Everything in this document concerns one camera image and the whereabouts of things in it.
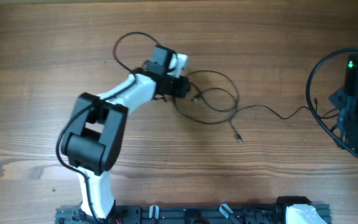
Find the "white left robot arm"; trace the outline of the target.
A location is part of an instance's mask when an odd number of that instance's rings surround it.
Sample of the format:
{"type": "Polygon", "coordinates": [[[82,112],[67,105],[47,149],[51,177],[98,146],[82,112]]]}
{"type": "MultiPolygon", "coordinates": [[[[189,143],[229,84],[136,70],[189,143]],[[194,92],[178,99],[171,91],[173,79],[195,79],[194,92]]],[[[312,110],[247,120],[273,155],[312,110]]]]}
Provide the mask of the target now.
{"type": "Polygon", "coordinates": [[[119,156],[127,117],[139,106],[172,96],[183,98],[190,90],[181,73],[188,56],[156,45],[152,58],[130,70],[117,87],[98,95],[84,92],[56,146],[62,165],[78,174],[83,201],[78,207],[83,223],[117,223],[116,200],[111,191],[110,170],[119,156]]]}

